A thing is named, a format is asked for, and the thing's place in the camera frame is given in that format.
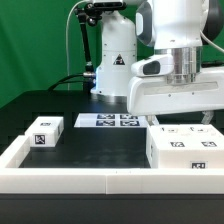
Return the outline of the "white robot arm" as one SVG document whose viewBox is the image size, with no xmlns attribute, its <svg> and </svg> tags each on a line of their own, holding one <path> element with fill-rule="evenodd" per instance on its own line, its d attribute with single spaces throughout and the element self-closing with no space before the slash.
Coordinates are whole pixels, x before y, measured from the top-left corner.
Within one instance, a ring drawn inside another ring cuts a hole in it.
<svg viewBox="0 0 224 224">
<path fill-rule="evenodd" d="M 219 0 L 92 0 L 103 9 L 97 99 L 125 100 L 135 116 L 224 109 L 224 65 L 201 52 L 223 29 Z"/>
</svg>

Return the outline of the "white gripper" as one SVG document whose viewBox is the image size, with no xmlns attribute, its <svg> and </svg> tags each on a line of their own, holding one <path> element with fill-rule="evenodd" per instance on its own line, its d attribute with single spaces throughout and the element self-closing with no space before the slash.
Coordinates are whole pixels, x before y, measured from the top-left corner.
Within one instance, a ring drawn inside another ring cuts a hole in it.
<svg viewBox="0 0 224 224">
<path fill-rule="evenodd" d="M 155 115 L 203 111 L 201 123 L 208 125 L 214 112 L 224 109 L 224 66 L 202 68 L 195 80 L 187 84 L 169 84 L 174 59 L 154 55 L 134 63 L 134 77 L 128 84 L 127 110 L 135 116 L 146 116 L 150 126 L 158 125 Z"/>
</svg>

